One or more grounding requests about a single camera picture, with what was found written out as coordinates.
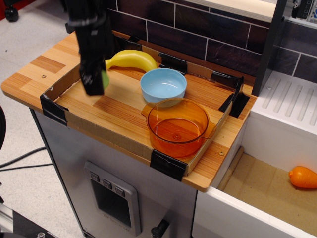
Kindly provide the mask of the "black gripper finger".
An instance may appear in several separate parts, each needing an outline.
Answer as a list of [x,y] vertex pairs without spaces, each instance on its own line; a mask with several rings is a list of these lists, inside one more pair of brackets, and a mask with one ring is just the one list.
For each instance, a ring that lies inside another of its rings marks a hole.
[[104,71],[101,61],[81,61],[79,72],[87,95],[99,96],[104,94],[102,76]]
[[106,60],[105,59],[102,60],[101,70],[106,72]]

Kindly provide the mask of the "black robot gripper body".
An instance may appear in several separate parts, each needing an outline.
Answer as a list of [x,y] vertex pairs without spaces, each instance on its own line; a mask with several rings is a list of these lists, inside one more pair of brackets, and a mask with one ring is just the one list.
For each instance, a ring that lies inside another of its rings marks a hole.
[[75,30],[82,64],[103,63],[114,55],[106,0],[66,0],[68,25]]

